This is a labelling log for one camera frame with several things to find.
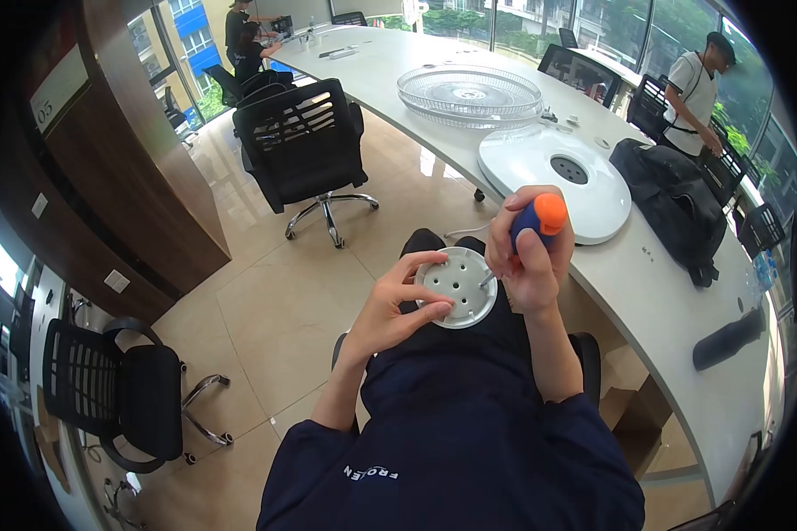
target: white t-shirt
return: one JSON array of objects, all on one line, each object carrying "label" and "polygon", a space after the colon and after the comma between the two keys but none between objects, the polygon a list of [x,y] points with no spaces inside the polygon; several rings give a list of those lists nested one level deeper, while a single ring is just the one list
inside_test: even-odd
[{"label": "white t-shirt", "polygon": [[[697,53],[682,54],[669,69],[668,79],[681,89],[679,97],[691,114],[701,124],[708,126],[717,101],[717,80],[709,76]],[[693,131],[691,124],[681,116],[677,117],[672,105],[665,112],[665,118],[676,127]],[[698,155],[702,151],[703,140],[697,133],[685,133],[671,127],[667,129],[665,136],[685,153]]]}]

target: white plastic disc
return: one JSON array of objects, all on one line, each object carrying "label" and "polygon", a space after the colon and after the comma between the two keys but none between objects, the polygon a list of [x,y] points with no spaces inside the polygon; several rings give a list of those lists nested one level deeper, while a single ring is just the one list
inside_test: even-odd
[{"label": "white plastic disc", "polygon": [[[419,267],[414,284],[422,284],[432,292],[451,297],[455,306],[449,315],[434,323],[444,328],[468,328],[478,323],[490,313],[499,292],[496,279],[479,288],[484,277],[490,272],[484,257],[466,247],[447,247],[440,249],[449,255],[443,263],[425,263]],[[423,301],[416,301],[420,308]]]},{"label": "white plastic disc", "polygon": [[478,164],[504,196],[525,185],[561,188],[575,243],[594,245],[614,237],[631,211],[629,187],[606,154],[536,124],[489,134],[478,147]]}]

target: black t-shirt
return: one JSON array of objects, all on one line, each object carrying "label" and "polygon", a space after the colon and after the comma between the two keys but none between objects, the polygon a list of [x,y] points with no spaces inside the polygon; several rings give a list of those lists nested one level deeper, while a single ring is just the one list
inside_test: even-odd
[{"label": "black t-shirt", "polygon": [[389,355],[367,366],[359,436],[287,432],[258,531],[641,529],[641,488],[584,393],[542,404],[515,357]]},{"label": "black t-shirt", "polygon": [[228,48],[236,49],[236,43],[239,42],[239,34],[242,31],[242,25],[248,21],[248,14],[244,11],[234,13],[228,11],[228,16],[224,20],[224,45]]},{"label": "black t-shirt", "polygon": [[260,53],[266,49],[259,42],[249,42],[248,46],[234,51],[234,75],[240,82],[255,76],[263,67]]}]

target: black backpack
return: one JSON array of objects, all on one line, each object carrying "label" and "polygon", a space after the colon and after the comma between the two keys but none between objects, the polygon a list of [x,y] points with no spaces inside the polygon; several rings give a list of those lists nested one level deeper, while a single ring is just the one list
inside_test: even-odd
[{"label": "black backpack", "polygon": [[703,180],[704,170],[666,146],[623,139],[610,161],[626,179],[631,200],[694,285],[717,280],[712,258],[723,241],[726,218]]}]

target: white cable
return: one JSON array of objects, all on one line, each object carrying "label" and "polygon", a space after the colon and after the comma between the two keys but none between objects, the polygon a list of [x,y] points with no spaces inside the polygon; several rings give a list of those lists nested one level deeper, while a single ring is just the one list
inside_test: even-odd
[{"label": "white cable", "polygon": [[487,223],[484,227],[465,228],[463,230],[454,230],[452,232],[447,232],[446,234],[443,235],[443,237],[444,238],[454,238],[457,235],[468,235],[468,234],[470,234],[472,232],[478,232],[479,230],[484,230],[485,228],[488,228],[489,226],[490,226],[490,224]]}]

